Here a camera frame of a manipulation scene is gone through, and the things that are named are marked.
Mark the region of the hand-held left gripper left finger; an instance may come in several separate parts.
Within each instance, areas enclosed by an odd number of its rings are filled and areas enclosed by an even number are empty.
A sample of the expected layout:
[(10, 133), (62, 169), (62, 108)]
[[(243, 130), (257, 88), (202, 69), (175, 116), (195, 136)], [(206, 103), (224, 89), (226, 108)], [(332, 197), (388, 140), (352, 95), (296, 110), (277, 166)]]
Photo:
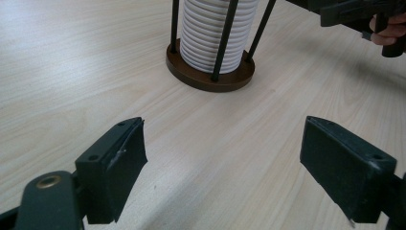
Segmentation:
[(84, 190), (89, 224), (119, 220), (146, 163), (141, 117), (117, 123), (76, 160), (77, 179)]

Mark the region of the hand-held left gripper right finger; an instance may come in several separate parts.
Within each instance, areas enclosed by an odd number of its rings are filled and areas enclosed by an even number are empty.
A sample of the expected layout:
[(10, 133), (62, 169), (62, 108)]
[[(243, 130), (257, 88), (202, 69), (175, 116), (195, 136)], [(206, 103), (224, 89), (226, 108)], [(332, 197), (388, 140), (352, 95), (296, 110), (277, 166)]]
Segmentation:
[(300, 161), (345, 216), (376, 223), (384, 213), (397, 227), (396, 160), (332, 121), (305, 119)]

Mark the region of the stack of white paper cups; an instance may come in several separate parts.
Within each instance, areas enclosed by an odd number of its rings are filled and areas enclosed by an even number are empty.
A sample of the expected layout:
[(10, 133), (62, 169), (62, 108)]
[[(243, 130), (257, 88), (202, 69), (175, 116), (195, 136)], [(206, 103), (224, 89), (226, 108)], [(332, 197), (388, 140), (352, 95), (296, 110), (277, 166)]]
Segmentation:
[[(212, 73), (231, 0), (185, 0), (180, 54), (192, 68)], [(238, 0), (220, 74), (235, 71), (251, 30), (259, 0)]]

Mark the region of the dark round coaster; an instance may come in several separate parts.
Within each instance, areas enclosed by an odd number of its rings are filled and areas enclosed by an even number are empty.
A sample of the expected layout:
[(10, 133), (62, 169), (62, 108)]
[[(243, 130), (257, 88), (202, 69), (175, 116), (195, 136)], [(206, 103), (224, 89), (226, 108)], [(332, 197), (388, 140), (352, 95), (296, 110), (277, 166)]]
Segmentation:
[(228, 74), (220, 74), (219, 71), (237, 11), (238, 0), (230, 1), (212, 73), (204, 73), (196, 70), (182, 59), (180, 54), (180, 37), (183, 25), (185, 0), (171, 1), (170, 44), (167, 48), (167, 67), (170, 72), (183, 83), (209, 92), (231, 92), (238, 90), (249, 83), (255, 72), (253, 56), (257, 50), (260, 38), (275, 6), (276, 0), (268, 0), (251, 46), (249, 48), (244, 48), (239, 67)]

